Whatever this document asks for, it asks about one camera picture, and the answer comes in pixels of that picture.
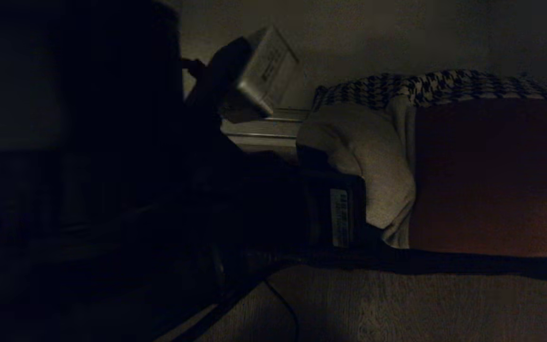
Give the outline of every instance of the cable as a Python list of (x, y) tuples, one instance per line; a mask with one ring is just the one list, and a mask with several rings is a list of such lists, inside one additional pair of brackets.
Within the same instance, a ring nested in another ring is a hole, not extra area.
[(279, 301), (282, 302), (284, 307), (286, 307), (286, 310), (288, 310), (288, 313), (291, 314), (292, 319), (295, 321), (295, 338), (294, 338), (294, 341), (298, 342), (299, 341), (299, 318), (297, 316), (297, 313), (295, 313), (295, 310), (292, 309), (290, 304), (288, 304), (286, 299), (284, 299), (284, 297), (282, 297), (282, 295), (273, 287), (273, 285), (271, 285), (271, 283), (269, 283), (269, 280), (265, 279), (264, 283), (269, 288), (269, 290), (271, 290), (272, 294), (275, 297), (277, 297), (279, 299)]

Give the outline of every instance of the black cord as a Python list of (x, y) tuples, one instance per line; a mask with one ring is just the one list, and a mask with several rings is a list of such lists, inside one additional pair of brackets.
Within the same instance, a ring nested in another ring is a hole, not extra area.
[(298, 342), (299, 341), (299, 318), (297, 316), (297, 313), (295, 313), (295, 310), (292, 309), (290, 304), (288, 304), (286, 299), (284, 299), (284, 297), (282, 297), (282, 295), (273, 287), (273, 285), (271, 285), (269, 283), (269, 280), (265, 279), (264, 283), (269, 288), (269, 290), (271, 290), (272, 294), (275, 297), (277, 297), (279, 299), (279, 301), (282, 302), (284, 307), (286, 307), (286, 310), (288, 310), (288, 313), (291, 314), (292, 319), (295, 321), (295, 338), (294, 338), (294, 341)]

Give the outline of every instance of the sticker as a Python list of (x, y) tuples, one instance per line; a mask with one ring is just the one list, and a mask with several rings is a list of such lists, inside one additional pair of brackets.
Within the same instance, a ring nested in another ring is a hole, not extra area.
[(332, 219), (332, 245), (349, 247), (349, 217), (347, 191), (330, 189), (330, 218)]

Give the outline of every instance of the label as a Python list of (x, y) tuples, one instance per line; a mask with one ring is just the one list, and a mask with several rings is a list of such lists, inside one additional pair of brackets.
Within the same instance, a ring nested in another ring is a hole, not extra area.
[(330, 219), (332, 220), (332, 245), (349, 247), (349, 216), (347, 191), (330, 189)]

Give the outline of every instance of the floor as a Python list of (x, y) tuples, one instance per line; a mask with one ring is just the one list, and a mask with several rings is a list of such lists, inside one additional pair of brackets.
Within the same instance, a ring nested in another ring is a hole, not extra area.
[[(209, 60), (267, 24), (303, 63), (286, 108), (309, 109), (317, 85), (379, 72), (471, 68), (547, 82), (547, 1), (539, 0), (187, 0), (182, 54)], [(271, 282), (295, 308), (302, 341), (547, 341), (545, 281), (299, 266)], [(292, 332), (289, 314), (260, 286), (200, 341), (291, 341)]]

